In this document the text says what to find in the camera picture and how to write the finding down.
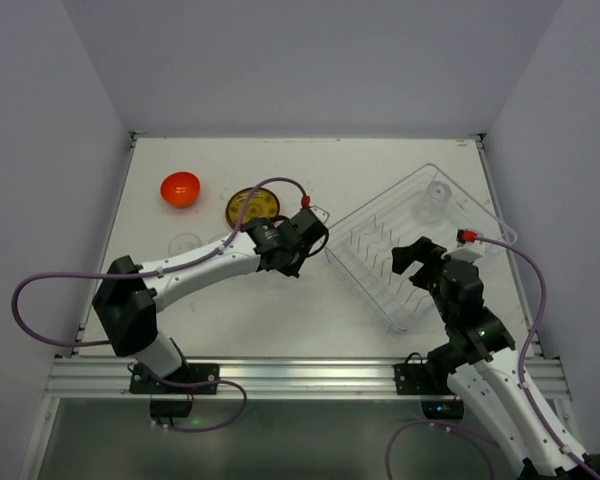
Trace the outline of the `clear plastic cup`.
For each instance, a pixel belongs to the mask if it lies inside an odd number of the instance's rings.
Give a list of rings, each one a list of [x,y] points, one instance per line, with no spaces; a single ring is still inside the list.
[[[451,195],[452,191],[447,183],[440,180],[431,181],[414,207],[417,218],[423,223],[439,221],[444,215]]]
[[[208,245],[215,244],[218,242],[224,243],[228,237],[229,237],[229,234],[216,235],[209,239]]]
[[[201,239],[194,233],[183,232],[174,236],[168,245],[170,256],[177,256],[202,246]]]

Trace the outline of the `dark olive plastic plate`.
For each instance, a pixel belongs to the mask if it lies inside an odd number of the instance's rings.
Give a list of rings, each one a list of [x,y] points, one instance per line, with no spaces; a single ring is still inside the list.
[[[225,220],[230,228],[234,228],[242,212],[245,200],[250,192],[249,188],[236,192],[228,201],[225,208]],[[280,213],[278,197],[266,188],[258,189],[250,198],[243,222],[253,218],[272,218]]]

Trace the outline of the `orange plastic bowl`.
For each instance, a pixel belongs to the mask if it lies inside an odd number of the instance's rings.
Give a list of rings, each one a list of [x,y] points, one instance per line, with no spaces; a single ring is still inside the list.
[[[201,184],[191,172],[180,171],[167,176],[160,186],[162,199],[175,208],[192,206],[199,197]]]

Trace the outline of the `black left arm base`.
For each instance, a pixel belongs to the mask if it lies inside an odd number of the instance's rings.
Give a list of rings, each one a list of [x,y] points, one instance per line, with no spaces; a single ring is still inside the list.
[[[192,413],[196,395],[211,396],[217,393],[215,381],[219,378],[220,366],[215,363],[185,362],[161,380],[143,364],[134,364],[128,370],[131,373],[129,392],[148,395],[151,419],[174,427],[175,420],[185,419]]]

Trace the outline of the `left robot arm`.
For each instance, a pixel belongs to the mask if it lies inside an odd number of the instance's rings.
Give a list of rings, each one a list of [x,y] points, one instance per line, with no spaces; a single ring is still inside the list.
[[[297,278],[329,229],[308,207],[291,218],[255,218],[221,240],[163,260],[115,260],[92,307],[116,356],[131,358],[154,378],[186,382],[184,355],[158,327],[158,314],[216,283],[260,271]]]

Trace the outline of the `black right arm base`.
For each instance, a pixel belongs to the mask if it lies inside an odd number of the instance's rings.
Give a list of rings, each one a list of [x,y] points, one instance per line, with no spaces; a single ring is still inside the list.
[[[420,353],[412,352],[394,364],[393,372],[396,394],[417,396],[427,419],[460,421],[464,418],[464,403]]]

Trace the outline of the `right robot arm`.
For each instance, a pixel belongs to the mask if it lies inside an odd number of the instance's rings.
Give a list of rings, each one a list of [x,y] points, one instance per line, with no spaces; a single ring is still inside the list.
[[[423,368],[480,420],[520,479],[600,479],[600,454],[588,451],[563,425],[525,365],[532,340],[516,345],[486,306],[475,262],[486,245],[505,242],[460,229],[452,251],[421,237],[391,251],[392,271],[419,269],[411,284],[432,298],[448,338]]]

